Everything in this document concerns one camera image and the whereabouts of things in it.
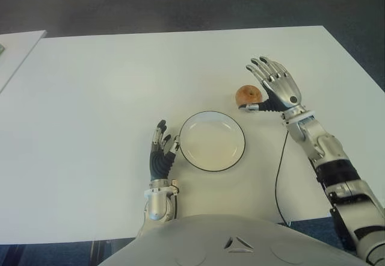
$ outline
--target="black cable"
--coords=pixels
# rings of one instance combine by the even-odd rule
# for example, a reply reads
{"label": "black cable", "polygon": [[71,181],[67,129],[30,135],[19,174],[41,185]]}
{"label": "black cable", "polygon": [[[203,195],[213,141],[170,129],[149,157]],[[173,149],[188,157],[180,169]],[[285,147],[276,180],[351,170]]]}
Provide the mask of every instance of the black cable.
{"label": "black cable", "polygon": [[279,205],[278,205],[278,199],[277,199],[277,184],[278,184],[278,175],[279,175],[279,171],[280,171],[280,169],[281,169],[281,163],[282,163],[283,153],[284,153],[284,151],[285,151],[286,141],[288,140],[288,135],[289,135],[289,131],[286,132],[285,141],[283,142],[281,158],[280,158],[280,160],[279,160],[279,165],[278,165],[278,170],[277,170],[277,176],[276,176],[276,185],[274,186],[274,197],[276,198],[277,209],[278,209],[279,215],[281,216],[281,218],[282,218],[282,220],[283,220],[283,224],[285,224],[286,227],[289,227],[289,225],[288,225],[288,222],[286,222],[285,218],[283,218],[282,213],[281,213],[281,209],[279,208]]}
{"label": "black cable", "polygon": [[177,214],[178,214],[178,199],[177,199],[177,197],[176,196],[174,196],[174,198],[175,198],[175,212],[174,212],[174,219],[176,219],[176,216],[177,216]]}

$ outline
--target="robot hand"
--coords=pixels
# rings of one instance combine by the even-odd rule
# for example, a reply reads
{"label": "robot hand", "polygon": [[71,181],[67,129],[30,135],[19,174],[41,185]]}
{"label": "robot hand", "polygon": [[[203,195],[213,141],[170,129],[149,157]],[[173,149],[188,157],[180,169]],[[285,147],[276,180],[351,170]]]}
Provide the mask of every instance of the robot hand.
{"label": "robot hand", "polygon": [[301,92],[298,89],[291,74],[276,61],[266,57],[259,60],[252,58],[246,68],[258,79],[266,90],[269,98],[258,104],[241,105],[250,111],[287,111],[290,108],[301,105]]}
{"label": "robot hand", "polygon": [[167,129],[166,121],[161,120],[156,126],[154,136],[151,143],[150,154],[150,173],[151,181],[157,179],[167,179],[168,173],[174,163],[176,152],[179,149],[180,142],[177,135],[174,139],[174,144],[170,150],[165,154],[164,146],[171,139],[171,135],[167,135],[163,140],[163,133]]}

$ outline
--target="robot forearm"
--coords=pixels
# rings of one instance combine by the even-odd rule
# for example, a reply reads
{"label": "robot forearm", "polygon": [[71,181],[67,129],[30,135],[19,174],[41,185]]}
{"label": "robot forearm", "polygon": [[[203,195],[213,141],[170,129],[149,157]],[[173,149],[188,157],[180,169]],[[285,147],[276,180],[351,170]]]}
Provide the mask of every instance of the robot forearm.
{"label": "robot forearm", "polygon": [[368,184],[360,179],[341,143],[301,105],[282,115],[291,137],[313,165],[332,205],[330,213],[345,248],[379,265],[385,258],[385,213]]}

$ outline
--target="floor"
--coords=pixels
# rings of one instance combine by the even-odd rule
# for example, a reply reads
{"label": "floor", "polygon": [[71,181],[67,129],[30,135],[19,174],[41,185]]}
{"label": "floor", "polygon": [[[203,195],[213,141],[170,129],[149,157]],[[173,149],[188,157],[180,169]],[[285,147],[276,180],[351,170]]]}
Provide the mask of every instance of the floor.
{"label": "floor", "polygon": [[[385,90],[384,3],[384,0],[0,0],[0,34],[45,29],[48,37],[58,37],[324,25]],[[329,218],[296,222],[293,228],[341,248]],[[111,254],[109,245],[105,256]],[[88,265],[90,247],[91,242],[28,245],[20,265]],[[8,246],[0,246],[0,262],[7,249]]]}

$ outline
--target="black finger segment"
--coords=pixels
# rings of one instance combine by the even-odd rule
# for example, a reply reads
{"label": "black finger segment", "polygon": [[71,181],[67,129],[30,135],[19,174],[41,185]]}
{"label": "black finger segment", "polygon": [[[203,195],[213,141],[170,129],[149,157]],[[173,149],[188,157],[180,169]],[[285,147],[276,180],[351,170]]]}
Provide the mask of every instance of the black finger segment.
{"label": "black finger segment", "polygon": [[161,121],[158,123],[157,127],[158,127],[159,129],[161,129],[162,134],[163,134],[163,133],[165,132],[165,130],[167,129],[167,127],[166,127],[166,121],[165,121],[165,120],[161,120]]}

